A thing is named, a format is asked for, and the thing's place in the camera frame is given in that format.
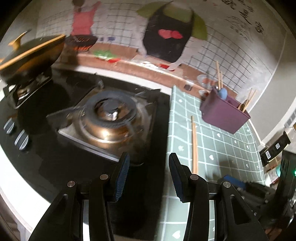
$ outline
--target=burner cap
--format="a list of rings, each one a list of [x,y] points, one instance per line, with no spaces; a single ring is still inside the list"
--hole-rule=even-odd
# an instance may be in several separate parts
[[[119,102],[114,99],[108,99],[103,103],[103,109],[108,114],[113,114],[119,108]]]
[[[118,111],[118,118],[116,120],[106,120],[100,118],[96,109],[98,103],[102,103],[101,107],[105,113],[113,114]],[[85,118],[88,123],[92,125],[101,126],[105,128],[119,128],[126,126],[137,113],[137,106],[131,96],[121,91],[102,91],[92,96],[85,105]]]

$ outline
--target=pink dress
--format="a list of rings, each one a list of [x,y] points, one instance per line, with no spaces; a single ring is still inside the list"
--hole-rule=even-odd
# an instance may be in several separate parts
[[[100,1],[93,5],[92,10],[88,12],[75,12],[73,16],[71,35],[86,34],[91,35],[91,26],[94,24],[94,14],[98,9]]]

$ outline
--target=black apron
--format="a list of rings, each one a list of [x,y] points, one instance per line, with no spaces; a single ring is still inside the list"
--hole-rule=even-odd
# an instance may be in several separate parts
[[[191,10],[192,16],[190,22],[184,23],[164,15],[163,9],[167,4],[156,10],[153,13],[153,16],[149,19],[143,38],[143,44],[146,48],[147,55],[174,63],[181,56],[183,49],[191,36],[194,12]],[[159,35],[158,31],[161,29],[178,31],[183,37],[180,39],[173,37],[165,39]]]

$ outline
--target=gas burner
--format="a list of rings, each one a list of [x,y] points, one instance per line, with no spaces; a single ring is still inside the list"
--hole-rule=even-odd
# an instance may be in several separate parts
[[[132,163],[141,164],[156,112],[155,93],[159,90],[132,95],[96,87],[77,106],[50,114],[47,119],[59,134],[85,150],[113,161],[128,152]]]
[[[15,85],[12,90],[9,90],[9,85],[3,88],[6,98],[9,99],[9,104],[18,109],[30,96],[32,96],[39,88],[51,81],[51,69],[46,73],[38,75],[35,79],[23,85]]]

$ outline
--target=black glass stovetop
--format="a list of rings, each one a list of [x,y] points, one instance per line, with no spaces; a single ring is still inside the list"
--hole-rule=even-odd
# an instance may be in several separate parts
[[[52,202],[67,182],[90,181],[113,164],[82,150],[52,130],[46,116],[75,106],[102,79],[104,85],[133,93],[146,90],[124,81],[92,74],[53,69],[53,81],[34,93],[18,110],[0,102],[0,126],[12,117],[16,128],[11,135],[0,128],[0,144],[20,175],[42,197]],[[169,96],[160,94],[150,149],[144,164],[130,167],[121,199],[109,203],[114,234],[153,240],[160,213],[169,119]],[[29,145],[19,151],[14,145],[25,130]]]

